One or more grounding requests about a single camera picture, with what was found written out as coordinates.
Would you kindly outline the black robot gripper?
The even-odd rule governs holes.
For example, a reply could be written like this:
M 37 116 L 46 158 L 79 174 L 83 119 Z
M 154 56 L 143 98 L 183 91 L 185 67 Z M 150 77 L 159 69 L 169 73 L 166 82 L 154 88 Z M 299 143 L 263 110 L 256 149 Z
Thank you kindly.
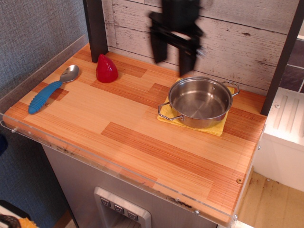
M 199 0 L 162 0 L 162 11 L 150 12 L 150 39 L 155 63 L 167 59 L 167 46 L 179 49 L 179 73 L 194 69 L 202 30 L 195 24 L 201 9 Z

